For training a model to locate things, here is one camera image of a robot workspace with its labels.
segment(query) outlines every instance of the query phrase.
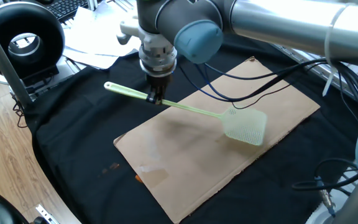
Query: metal pole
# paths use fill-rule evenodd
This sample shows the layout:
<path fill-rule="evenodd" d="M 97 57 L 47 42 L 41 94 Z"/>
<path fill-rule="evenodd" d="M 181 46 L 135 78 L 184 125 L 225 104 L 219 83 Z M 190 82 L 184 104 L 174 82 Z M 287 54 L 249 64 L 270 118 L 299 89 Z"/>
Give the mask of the metal pole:
<path fill-rule="evenodd" d="M 32 102 L 29 94 L 25 90 L 20 78 L 17 76 L 11 62 L 6 56 L 0 45 L 0 71 L 5 76 L 6 81 L 11 86 L 16 98 L 22 103 L 23 107 L 26 107 Z"/>
<path fill-rule="evenodd" d="M 324 56 L 328 27 L 343 3 L 301 0 L 237 0 L 233 31 L 245 37 Z M 329 39 L 331 58 L 358 65 L 358 6 L 348 6 Z"/>

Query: computer keyboard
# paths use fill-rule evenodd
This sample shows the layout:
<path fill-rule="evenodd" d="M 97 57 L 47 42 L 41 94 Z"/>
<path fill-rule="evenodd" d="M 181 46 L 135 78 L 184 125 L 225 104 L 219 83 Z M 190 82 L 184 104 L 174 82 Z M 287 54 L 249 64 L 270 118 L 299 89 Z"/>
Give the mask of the computer keyboard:
<path fill-rule="evenodd" d="M 51 11 L 60 22 L 64 22 L 75 15 L 78 7 L 88 7 L 88 1 L 59 0 L 47 6 L 47 9 L 49 9 L 49 11 Z"/>

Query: black ring light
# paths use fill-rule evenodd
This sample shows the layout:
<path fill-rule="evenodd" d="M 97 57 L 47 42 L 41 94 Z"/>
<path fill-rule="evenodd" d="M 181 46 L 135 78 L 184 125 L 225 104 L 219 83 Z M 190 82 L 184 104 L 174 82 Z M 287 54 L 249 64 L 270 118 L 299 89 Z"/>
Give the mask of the black ring light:
<path fill-rule="evenodd" d="M 37 36 L 30 45 L 18 48 L 11 44 L 12 39 L 26 33 Z M 65 36 L 48 9 L 37 2 L 17 1 L 0 6 L 0 44 L 19 78 L 25 79 L 56 66 Z"/>

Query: desk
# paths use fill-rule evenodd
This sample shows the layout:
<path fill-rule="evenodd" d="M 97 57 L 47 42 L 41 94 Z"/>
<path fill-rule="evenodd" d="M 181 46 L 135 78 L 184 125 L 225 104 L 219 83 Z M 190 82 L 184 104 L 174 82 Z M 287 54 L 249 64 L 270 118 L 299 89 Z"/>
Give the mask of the desk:
<path fill-rule="evenodd" d="M 277 71 L 292 63 L 269 44 L 228 37 L 270 52 L 257 59 Z M 250 53 L 221 51 L 210 61 L 228 71 Z M 181 61 L 188 74 L 192 65 Z M 211 73 L 215 79 L 219 75 Z M 203 81 L 191 76 L 197 85 Z M 72 212 L 84 223 L 171 223 L 112 140 L 155 116 L 166 107 L 130 100 L 103 89 L 105 81 L 147 91 L 139 59 L 120 58 L 108 71 L 86 68 L 28 107 L 25 118 L 33 134 L 35 155 L 49 181 Z M 305 223 L 320 203 L 316 192 L 294 192 L 291 184 L 310 180 L 317 163 L 329 157 L 354 159 L 357 123 L 345 109 L 338 91 L 321 97 L 324 82 L 304 75 L 294 86 L 321 105 L 225 188 L 182 223 Z M 167 98 L 179 101 L 195 89 L 176 71 Z M 358 111 L 354 102 L 351 108 Z M 111 170 L 112 164 L 119 168 Z M 323 178 L 335 182 L 345 167 L 337 165 Z"/>

